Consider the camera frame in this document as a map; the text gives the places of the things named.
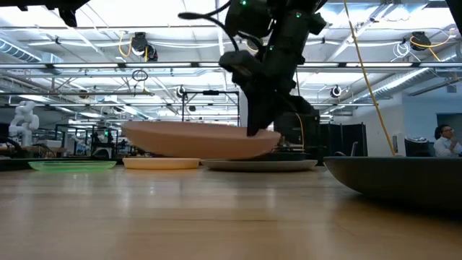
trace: green plate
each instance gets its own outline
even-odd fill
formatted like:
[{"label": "green plate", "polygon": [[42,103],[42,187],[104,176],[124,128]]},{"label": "green plate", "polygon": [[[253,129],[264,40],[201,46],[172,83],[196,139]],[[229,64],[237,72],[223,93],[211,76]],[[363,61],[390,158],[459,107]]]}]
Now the green plate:
[{"label": "green plate", "polygon": [[42,161],[29,162],[30,167],[41,171],[53,172],[94,172],[111,169],[116,165],[112,161]]}]

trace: person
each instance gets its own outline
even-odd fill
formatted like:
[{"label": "person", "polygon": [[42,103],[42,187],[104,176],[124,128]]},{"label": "person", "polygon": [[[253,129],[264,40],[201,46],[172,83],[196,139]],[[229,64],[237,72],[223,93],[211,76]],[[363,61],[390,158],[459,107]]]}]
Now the person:
[{"label": "person", "polygon": [[454,129],[449,125],[443,124],[435,129],[435,139],[433,147],[436,157],[458,157],[462,155],[462,145],[457,142]]}]

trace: black bowl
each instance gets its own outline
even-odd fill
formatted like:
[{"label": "black bowl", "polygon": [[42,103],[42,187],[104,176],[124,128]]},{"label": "black bowl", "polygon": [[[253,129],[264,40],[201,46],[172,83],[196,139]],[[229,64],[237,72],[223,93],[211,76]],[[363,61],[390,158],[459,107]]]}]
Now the black bowl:
[{"label": "black bowl", "polygon": [[445,209],[462,209],[462,159],[326,157],[345,186],[364,195]]}]

